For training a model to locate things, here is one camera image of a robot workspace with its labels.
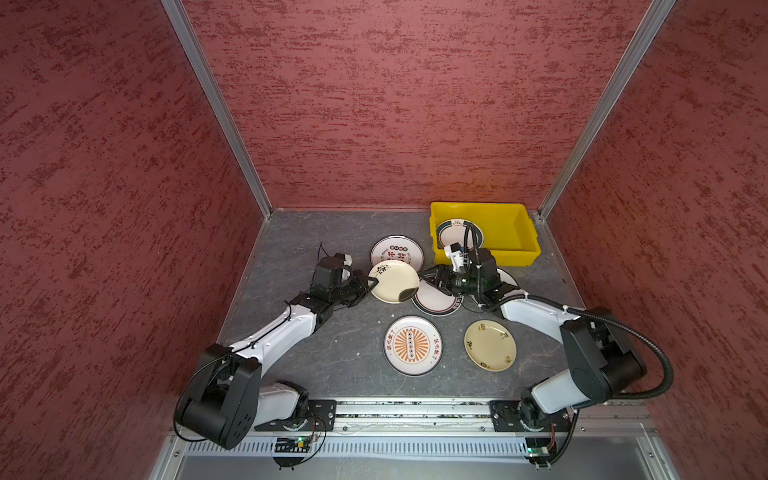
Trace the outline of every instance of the plate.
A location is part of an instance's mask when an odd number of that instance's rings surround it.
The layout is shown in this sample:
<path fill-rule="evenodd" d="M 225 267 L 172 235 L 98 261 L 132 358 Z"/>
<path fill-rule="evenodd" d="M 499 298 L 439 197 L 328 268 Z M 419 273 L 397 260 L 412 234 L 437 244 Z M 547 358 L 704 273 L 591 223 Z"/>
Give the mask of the plate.
<path fill-rule="evenodd" d="M 407 302 L 419 291 L 419 274 L 412 266 L 400 260 L 379 262 L 368 276 L 379 280 L 371 293 L 386 303 Z"/>
<path fill-rule="evenodd" d="M 514 286 L 520 286 L 518 285 L 517 280 L 512 278 L 512 275 L 510 275 L 509 273 L 506 273 L 504 270 L 500 268 L 497 268 L 496 271 L 498 272 L 498 275 L 502 278 L 502 282 L 506 282 Z M 469 297 L 472 298 L 472 301 L 475 302 L 475 305 L 477 305 L 478 300 L 475 298 L 475 296 L 470 295 Z"/>
<path fill-rule="evenodd" d="M 417 272 L 424 264 L 424 251 L 418 243 L 403 235 L 392 235 L 373 246 L 371 265 L 384 260 L 400 260 L 412 266 Z"/>
<path fill-rule="evenodd" d="M 435 235 L 437 235 L 437 246 L 442 249 L 445 248 L 446 245 L 458 243 L 464 247 L 464 231 L 467 230 L 465 225 L 466 221 L 467 220 L 464 220 L 463 218 L 453 218 L 439 224 L 437 229 L 435 229 Z M 480 230 L 480 227 L 478 227 L 477 224 L 475 224 L 475 226 L 478 229 L 478 241 L 480 243 L 480 247 L 482 247 L 485 238 L 483 236 L 482 230 Z M 467 239 L 467 247 L 472 248 L 474 244 L 475 241 L 472 238 L 472 233 L 470 232 L 469 238 Z"/>
<path fill-rule="evenodd" d="M 518 346 L 509 330 L 492 320 L 478 320 L 464 334 L 467 355 L 489 372 L 508 369 L 518 356 Z"/>
<path fill-rule="evenodd" d="M 434 274 L 431 274 L 427 277 L 433 278 L 434 276 Z M 445 295 L 425 280 L 421 280 L 419 282 L 419 291 L 413 297 L 413 304 L 416 305 L 416 308 L 429 315 L 446 316 L 461 308 L 463 300 L 463 295 Z"/>
<path fill-rule="evenodd" d="M 410 376 L 425 375 L 440 363 L 442 337 L 427 319 L 404 316 L 387 329 L 384 353 L 398 372 Z"/>

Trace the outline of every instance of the yellow plastic container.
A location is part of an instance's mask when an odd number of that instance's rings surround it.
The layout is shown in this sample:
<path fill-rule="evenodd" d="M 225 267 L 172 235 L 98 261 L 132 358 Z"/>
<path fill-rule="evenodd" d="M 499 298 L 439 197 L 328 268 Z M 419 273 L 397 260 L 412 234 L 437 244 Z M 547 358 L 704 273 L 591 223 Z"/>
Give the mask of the yellow plastic container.
<path fill-rule="evenodd" d="M 483 247 L 491 251 L 499 266 L 528 266 L 541 255 L 533 220 L 522 204 L 454 204 L 432 202 L 429 231 L 435 263 L 450 263 L 437 244 L 437 227 L 461 218 L 477 225 L 483 232 Z"/>

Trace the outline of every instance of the gray tabletop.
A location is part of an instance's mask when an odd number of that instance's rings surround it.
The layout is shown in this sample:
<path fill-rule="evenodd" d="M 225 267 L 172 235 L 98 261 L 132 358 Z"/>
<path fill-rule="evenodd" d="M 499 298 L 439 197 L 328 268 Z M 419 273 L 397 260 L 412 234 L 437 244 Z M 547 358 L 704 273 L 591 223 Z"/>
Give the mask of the gray tabletop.
<path fill-rule="evenodd" d="M 264 327 L 285 309 L 284 300 L 309 287 L 320 242 L 328 254 L 348 253 L 354 269 L 368 272 L 373 245 L 396 234 L 419 243 L 425 266 L 434 263 L 429 214 L 425 212 L 276 212 L 263 233 L 243 294 L 224 328 L 223 343 L 228 345 Z M 533 265 L 503 268 L 527 291 L 564 301 L 569 294 L 567 285 L 552 252 L 546 250 L 546 242 L 541 243 L 541 255 Z M 387 327 L 406 315 L 433 322 L 442 336 L 440 364 L 424 376 L 405 376 L 384 356 Z M 369 295 L 358 306 L 335 312 L 314 335 L 296 344 L 266 373 L 263 383 L 289 380 L 308 388 L 312 397 L 517 397 L 524 387 L 565 369 L 559 343 L 504 320 L 500 321 L 517 343 L 517 359 L 503 372 L 480 369 L 464 349 L 465 330 L 479 319 L 496 318 L 463 308 L 449 316 L 432 317 L 416 309 L 413 302 L 392 305 Z"/>

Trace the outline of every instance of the red textured wall panel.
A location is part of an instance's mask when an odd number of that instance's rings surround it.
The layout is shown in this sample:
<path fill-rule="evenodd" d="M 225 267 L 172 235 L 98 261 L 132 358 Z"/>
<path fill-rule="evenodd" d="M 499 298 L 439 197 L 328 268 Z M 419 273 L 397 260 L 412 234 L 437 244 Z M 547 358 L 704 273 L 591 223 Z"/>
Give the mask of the red textured wall panel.
<path fill-rule="evenodd" d="M 647 7 L 184 4 L 276 207 L 538 208 Z"/>
<path fill-rule="evenodd" d="M 767 25 L 678 0 L 550 219 L 587 304 L 674 361 L 649 406 L 689 479 L 768 478 Z"/>
<path fill-rule="evenodd" d="M 160 2 L 0 38 L 0 478 L 145 480 L 258 210 Z"/>

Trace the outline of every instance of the beige plate with floral pattern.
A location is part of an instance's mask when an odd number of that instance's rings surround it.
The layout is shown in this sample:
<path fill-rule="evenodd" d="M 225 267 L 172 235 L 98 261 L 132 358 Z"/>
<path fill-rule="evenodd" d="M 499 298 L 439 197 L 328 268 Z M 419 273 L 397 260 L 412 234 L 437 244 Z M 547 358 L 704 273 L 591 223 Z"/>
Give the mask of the beige plate with floral pattern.
<path fill-rule="evenodd" d="M 464 334 L 464 348 L 473 362 L 489 372 L 508 369 L 518 356 L 509 330 L 493 320 L 478 320 Z"/>

